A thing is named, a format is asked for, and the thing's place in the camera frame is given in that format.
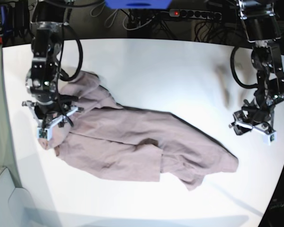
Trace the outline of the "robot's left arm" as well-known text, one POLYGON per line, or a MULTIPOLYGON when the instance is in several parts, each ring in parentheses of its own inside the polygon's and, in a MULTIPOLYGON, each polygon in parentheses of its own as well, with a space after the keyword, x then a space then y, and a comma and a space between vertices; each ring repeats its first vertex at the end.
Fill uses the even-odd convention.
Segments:
POLYGON ((284 101, 284 71, 278 43, 281 32, 274 12, 273 0, 239 0, 240 19, 249 43, 253 44, 251 63, 257 71, 257 83, 243 84, 235 71, 235 53, 231 52, 231 73, 236 83, 244 89, 254 89, 252 102, 244 100, 241 110, 233 114, 230 127, 240 136, 257 131, 275 139, 275 106, 284 101))

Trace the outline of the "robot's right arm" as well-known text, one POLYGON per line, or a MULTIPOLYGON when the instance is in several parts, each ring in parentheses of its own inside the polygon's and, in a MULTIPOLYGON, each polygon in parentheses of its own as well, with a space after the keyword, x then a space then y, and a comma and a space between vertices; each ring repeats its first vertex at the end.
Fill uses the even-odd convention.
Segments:
POLYGON ((55 116, 62 116, 63 122, 72 124, 66 113, 77 98, 59 94, 58 81, 75 80, 83 63, 80 39, 69 26, 74 7, 72 0, 39 0, 33 11, 31 23, 35 25, 36 31, 31 43, 33 58, 27 73, 26 87, 28 93, 36 99, 34 112, 42 121, 42 126, 49 124, 55 116), (57 55, 63 53, 65 29, 75 37, 79 50, 79 63, 72 76, 62 69, 62 60, 57 58, 57 55))

